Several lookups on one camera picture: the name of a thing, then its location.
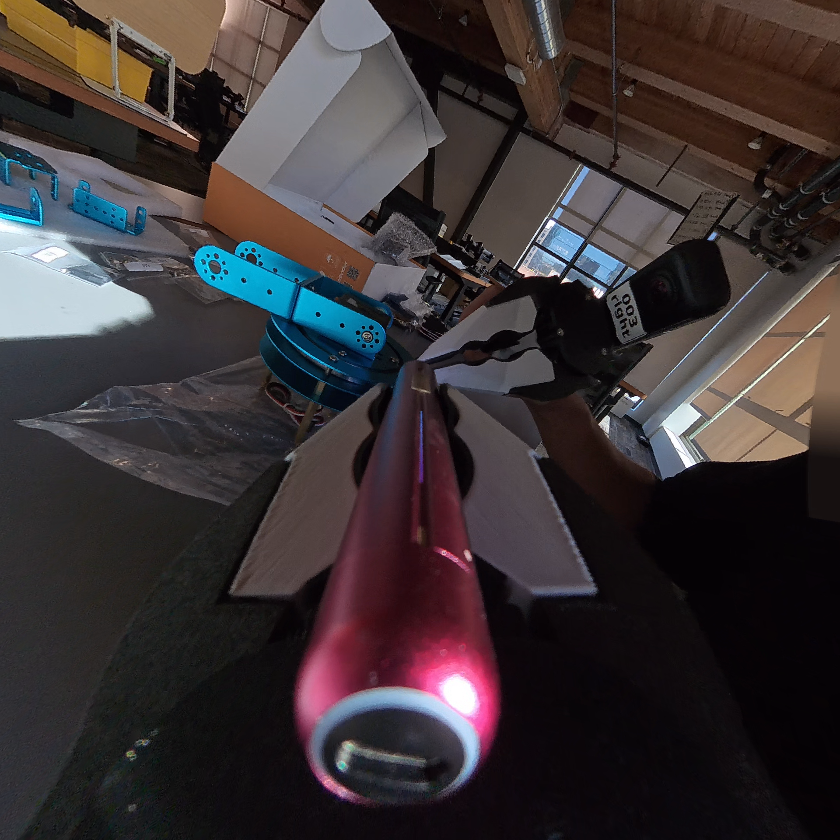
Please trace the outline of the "whiteboard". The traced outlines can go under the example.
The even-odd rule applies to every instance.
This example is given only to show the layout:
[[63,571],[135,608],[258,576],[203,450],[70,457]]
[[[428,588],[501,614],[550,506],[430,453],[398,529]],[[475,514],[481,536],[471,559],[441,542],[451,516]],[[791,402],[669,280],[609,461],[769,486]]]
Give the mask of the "whiteboard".
[[703,191],[669,237],[668,244],[677,246],[694,239],[707,239],[738,198],[735,192]]

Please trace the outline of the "yellow box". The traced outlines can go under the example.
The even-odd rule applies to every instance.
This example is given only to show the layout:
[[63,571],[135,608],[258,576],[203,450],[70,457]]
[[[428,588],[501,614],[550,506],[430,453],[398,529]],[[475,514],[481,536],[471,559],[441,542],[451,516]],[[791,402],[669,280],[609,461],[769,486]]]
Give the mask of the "yellow box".
[[17,35],[82,77],[113,88],[110,28],[71,2],[2,1]]

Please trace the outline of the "red electric screwdriver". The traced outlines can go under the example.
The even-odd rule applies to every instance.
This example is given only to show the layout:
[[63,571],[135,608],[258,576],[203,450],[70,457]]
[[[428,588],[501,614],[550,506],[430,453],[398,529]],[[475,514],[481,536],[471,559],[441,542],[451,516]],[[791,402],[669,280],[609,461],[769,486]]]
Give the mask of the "red electric screwdriver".
[[501,683],[431,367],[397,378],[297,673],[311,771],[363,805],[453,794],[487,757]]

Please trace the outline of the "background office desk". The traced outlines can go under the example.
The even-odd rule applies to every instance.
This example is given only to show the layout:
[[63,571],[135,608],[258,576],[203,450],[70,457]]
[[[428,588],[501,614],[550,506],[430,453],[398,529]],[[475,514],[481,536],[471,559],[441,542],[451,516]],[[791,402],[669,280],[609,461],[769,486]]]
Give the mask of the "background office desk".
[[456,284],[455,294],[449,299],[443,313],[440,315],[442,322],[449,320],[453,312],[462,305],[467,288],[473,291],[483,291],[487,288],[503,288],[499,280],[477,277],[469,273],[466,269],[457,268],[452,262],[437,253],[430,255],[429,265]]

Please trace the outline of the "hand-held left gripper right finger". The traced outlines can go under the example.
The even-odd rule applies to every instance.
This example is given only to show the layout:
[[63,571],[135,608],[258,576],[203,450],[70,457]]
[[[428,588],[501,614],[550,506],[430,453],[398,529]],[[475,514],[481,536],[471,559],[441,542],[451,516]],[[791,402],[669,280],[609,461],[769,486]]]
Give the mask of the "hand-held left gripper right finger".
[[454,404],[455,433],[474,477],[464,499],[473,553],[507,579],[509,603],[524,613],[541,598],[594,596],[597,586],[539,467],[539,442],[524,405],[441,386]]

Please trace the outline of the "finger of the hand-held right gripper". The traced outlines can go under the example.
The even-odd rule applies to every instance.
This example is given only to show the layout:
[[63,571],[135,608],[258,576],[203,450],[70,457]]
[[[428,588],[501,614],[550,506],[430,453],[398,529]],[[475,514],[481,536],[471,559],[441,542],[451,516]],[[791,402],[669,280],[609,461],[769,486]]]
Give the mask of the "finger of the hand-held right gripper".
[[419,360],[426,363],[513,363],[524,356],[545,362],[537,320],[544,277],[518,280],[433,342]]
[[536,345],[516,345],[468,360],[467,350],[434,358],[437,383],[464,391],[507,395],[516,389],[553,382],[552,361]]

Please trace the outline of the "white metal frame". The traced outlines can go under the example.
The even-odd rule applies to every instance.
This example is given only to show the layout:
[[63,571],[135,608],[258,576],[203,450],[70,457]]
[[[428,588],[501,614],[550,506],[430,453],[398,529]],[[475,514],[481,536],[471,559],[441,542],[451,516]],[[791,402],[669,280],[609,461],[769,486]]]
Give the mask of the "white metal frame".
[[[172,53],[143,36],[139,31],[116,17],[106,17],[110,43],[110,71],[112,98],[121,104],[171,128],[175,126],[175,78],[176,65]],[[120,43],[129,47],[129,56],[135,62],[148,68],[150,72],[165,69],[166,88],[163,110],[151,106],[145,101],[131,97],[121,88]]]

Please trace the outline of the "white foam sheet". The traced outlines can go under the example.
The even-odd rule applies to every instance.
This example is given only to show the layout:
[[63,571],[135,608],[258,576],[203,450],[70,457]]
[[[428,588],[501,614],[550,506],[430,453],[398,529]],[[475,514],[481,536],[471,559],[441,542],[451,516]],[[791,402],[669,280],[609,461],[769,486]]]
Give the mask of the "white foam sheet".
[[1,131],[1,140],[30,151],[47,161],[59,174],[60,196],[70,202],[70,191],[79,180],[89,183],[92,194],[134,211],[138,205],[149,215],[179,217],[202,222],[204,199],[118,170],[96,157],[59,150]]

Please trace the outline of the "white and orange cardboard box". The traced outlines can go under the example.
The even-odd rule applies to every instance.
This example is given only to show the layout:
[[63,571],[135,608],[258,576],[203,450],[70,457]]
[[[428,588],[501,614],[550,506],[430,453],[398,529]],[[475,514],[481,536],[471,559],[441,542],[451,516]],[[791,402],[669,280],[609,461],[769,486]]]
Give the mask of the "white and orange cardboard box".
[[381,261],[357,223],[446,134],[388,25],[324,2],[213,163],[205,222],[380,300],[425,269]]

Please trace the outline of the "bubble wrap bag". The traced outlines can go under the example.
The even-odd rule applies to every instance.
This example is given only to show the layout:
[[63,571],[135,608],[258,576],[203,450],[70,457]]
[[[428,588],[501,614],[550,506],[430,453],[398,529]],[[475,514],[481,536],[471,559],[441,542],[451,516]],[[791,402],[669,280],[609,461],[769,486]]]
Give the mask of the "bubble wrap bag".
[[416,259],[436,252],[434,241],[406,215],[392,212],[373,235],[370,251],[384,261],[409,267]]

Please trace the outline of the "ceiling pipes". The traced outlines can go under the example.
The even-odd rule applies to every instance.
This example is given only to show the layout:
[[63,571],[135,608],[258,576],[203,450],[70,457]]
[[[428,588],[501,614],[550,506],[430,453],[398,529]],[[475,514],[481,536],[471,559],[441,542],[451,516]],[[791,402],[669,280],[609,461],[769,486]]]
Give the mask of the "ceiling pipes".
[[748,236],[750,254],[784,275],[796,272],[811,259],[804,238],[824,220],[823,210],[839,200],[838,159],[817,169],[785,196],[768,187],[766,177],[778,163],[792,168],[807,153],[800,149],[790,157],[792,149],[791,143],[780,146],[758,169],[752,185],[768,204],[752,222]]

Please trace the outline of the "dark desk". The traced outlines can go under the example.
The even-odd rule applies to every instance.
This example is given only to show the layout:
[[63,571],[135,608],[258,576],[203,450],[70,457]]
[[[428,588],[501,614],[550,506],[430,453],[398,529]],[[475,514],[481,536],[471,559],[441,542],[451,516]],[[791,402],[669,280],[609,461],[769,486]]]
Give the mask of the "dark desk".
[[2,838],[22,838],[130,618],[223,509],[17,420],[243,361],[266,319],[161,280],[94,287],[2,255]]

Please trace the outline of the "person's right forearm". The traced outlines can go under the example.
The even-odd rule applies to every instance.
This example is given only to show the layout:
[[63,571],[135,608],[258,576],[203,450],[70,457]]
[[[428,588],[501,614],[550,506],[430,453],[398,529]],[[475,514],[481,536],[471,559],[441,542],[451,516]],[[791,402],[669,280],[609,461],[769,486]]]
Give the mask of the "person's right forearm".
[[552,461],[616,522],[637,533],[658,484],[655,475],[610,441],[580,395],[522,400]]

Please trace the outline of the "person's black shirt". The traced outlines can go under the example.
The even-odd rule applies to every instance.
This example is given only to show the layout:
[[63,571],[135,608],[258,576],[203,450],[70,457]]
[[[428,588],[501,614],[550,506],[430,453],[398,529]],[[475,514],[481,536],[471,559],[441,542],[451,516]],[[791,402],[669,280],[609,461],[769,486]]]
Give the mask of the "person's black shirt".
[[810,518],[807,453],[657,483],[640,543],[686,593],[744,727],[813,838],[838,838],[838,523]]

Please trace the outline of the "light wooden tabletop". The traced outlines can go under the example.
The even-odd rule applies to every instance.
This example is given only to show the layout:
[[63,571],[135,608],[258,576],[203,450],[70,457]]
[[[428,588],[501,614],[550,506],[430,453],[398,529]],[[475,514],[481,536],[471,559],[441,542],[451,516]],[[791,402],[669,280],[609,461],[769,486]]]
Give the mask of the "light wooden tabletop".
[[185,74],[205,69],[226,12],[225,1],[76,1],[89,15],[117,18],[175,58]]

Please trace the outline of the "blue metal bracket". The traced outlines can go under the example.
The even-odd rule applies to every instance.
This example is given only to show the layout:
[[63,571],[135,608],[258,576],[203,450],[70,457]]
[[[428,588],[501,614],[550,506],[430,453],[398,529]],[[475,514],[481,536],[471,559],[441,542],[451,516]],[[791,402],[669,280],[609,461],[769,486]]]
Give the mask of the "blue metal bracket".
[[[50,195],[53,201],[59,198],[60,177],[58,171],[42,157],[8,142],[1,142],[1,178],[6,186],[12,185],[12,167],[25,172],[32,182],[40,175],[49,178]],[[28,206],[13,206],[1,203],[1,218],[5,221],[43,227],[44,204],[38,188],[30,186]]]
[[145,207],[138,205],[133,221],[130,222],[129,212],[125,207],[95,195],[91,192],[90,184],[84,180],[79,180],[78,185],[73,188],[69,208],[91,221],[132,236],[142,235],[147,219]]

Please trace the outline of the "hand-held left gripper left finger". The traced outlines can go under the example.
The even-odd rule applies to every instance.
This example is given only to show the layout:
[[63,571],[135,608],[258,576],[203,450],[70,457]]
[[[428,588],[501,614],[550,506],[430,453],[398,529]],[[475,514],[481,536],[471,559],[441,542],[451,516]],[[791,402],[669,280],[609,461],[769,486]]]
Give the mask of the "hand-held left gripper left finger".
[[374,431],[376,385],[287,457],[287,472],[234,576],[234,599],[288,600],[335,561],[358,486],[356,454]]

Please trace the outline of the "small parts bag white label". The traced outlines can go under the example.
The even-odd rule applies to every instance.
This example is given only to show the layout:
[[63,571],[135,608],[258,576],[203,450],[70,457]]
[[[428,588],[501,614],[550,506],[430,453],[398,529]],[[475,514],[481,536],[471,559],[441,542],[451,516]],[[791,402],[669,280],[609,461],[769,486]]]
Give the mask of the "small parts bag white label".
[[5,251],[6,254],[26,259],[66,277],[102,287],[114,281],[114,269],[102,267],[69,244],[38,242]]

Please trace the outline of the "clear plastic bag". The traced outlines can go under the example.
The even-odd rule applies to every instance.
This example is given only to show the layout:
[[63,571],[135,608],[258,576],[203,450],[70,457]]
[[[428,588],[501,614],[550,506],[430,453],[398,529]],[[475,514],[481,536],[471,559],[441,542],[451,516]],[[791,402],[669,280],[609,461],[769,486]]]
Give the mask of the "clear plastic bag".
[[17,424],[158,487],[227,505],[287,456],[307,406],[256,356],[179,382],[115,385]]

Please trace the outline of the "metal ventilation duct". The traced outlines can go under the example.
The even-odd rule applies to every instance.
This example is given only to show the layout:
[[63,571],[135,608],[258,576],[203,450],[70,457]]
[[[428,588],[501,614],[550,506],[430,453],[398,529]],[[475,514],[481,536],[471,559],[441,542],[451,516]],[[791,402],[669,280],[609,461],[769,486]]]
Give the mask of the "metal ventilation duct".
[[538,54],[543,60],[554,60],[565,47],[563,2],[523,1]]

